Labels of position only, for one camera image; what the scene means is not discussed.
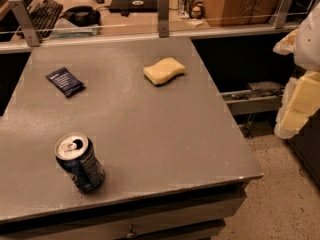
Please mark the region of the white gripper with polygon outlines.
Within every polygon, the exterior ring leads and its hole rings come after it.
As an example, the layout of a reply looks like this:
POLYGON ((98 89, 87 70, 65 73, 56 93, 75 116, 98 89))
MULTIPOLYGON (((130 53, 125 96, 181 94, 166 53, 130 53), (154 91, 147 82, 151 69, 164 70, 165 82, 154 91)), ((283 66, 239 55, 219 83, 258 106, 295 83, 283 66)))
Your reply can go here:
MULTIPOLYGON (((297 33, 297 29, 291 31, 275 44, 273 51, 280 55, 293 53, 297 33)), ((319 109, 320 72, 306 71, 299 79, 291 77, 276 117, 275 135, 280 139, 291 139, 319 109)))

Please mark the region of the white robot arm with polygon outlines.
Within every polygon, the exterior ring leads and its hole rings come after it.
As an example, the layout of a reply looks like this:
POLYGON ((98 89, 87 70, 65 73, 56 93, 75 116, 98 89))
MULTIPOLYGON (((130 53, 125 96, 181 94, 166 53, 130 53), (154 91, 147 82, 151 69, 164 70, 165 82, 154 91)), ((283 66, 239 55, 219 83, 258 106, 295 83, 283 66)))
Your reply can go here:
POLYGON ((320 3, 298 29, 276 43, 273 51, 292 53, 294 63, 305 70, 301 77, 289 79, 276 117, 275 135, 291 139, 320 109, 320 3))

